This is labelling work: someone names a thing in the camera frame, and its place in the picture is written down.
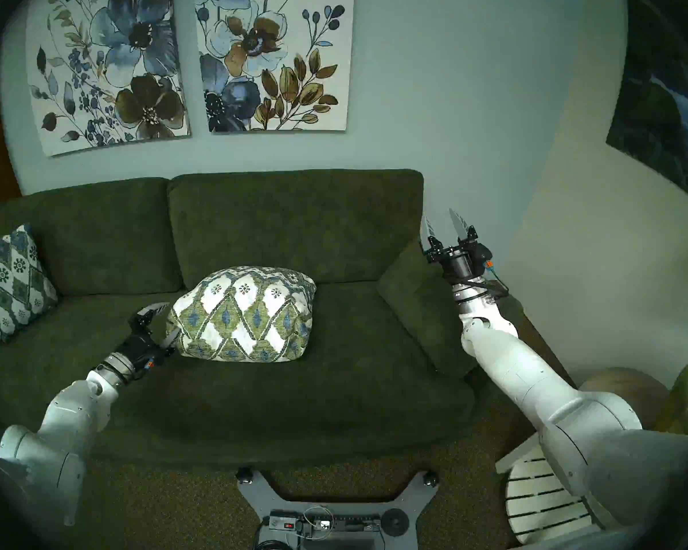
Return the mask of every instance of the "brown carpet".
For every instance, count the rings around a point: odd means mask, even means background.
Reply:
[[[561,374],[532,325],[521,338]],[[495,461],[533,432],[530,423],[481,370],[468,377],[477,393],[471,433],[459,441],[399,455],[355,458],[305,469],[268,469],[288,498],[388,499],[422,469],[441,488],[417,523],[420,548],[493,550],[518,546],[504,506],[505,477]],[[232,472],[174,472],[106,461],[90,463],[70,548],[247,550],[257,516]]]

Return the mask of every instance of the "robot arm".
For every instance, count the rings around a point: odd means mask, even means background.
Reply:
[[[10,426],[0,442],[0,471],[9,492],[32,523],[42,529],[60,517],[74,524],[86,459],[110,419],[120,389],[172,353],[178,330],[160,345],[147,327],[168,304],[145,307],[130,319],[131,334],[86,376],[50,402],[40,429]]]
[[[556,477],[569,493],[585,497],[602,524],[645,520],[685,465],[688,437],[643,431],[619,396],[576,390],[518,339],[482,277],[492,253],[477,242],[474,227],[452,216],[458,245],[444,248],[429,225],[425,255],[441,263],[452,284],[464,350],[530,420]]]

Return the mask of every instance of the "green and white patterned pillow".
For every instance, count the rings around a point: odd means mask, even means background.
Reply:
[[[183,356],[235,362],[298,359],[308,345],[316,284],[285,268],[220,270],[179,298],[168,316]]]
[[[0,239],[0,343],[58,303],[28,224]]]

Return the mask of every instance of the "sofa armrest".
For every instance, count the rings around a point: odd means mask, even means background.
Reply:
[[[418,342],[436,370],[462,378],[477,366],[462,348],[462,322],[451,285],[439,264],[428,264],[413,240],[377,282],[377,291]],[[503,317],[518,326],[522,306],[512,296],[497,300]]]

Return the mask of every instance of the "floral canvas print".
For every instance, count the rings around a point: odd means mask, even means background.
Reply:
[[[345,130],[354,0],[194,0],[209,130]]]
[[[31,0],[26,56],[47,156],[189,134],[173,0]]]
[[[607,143],[688,194],[688,32],[662,11],[627,0],[627,54]]]

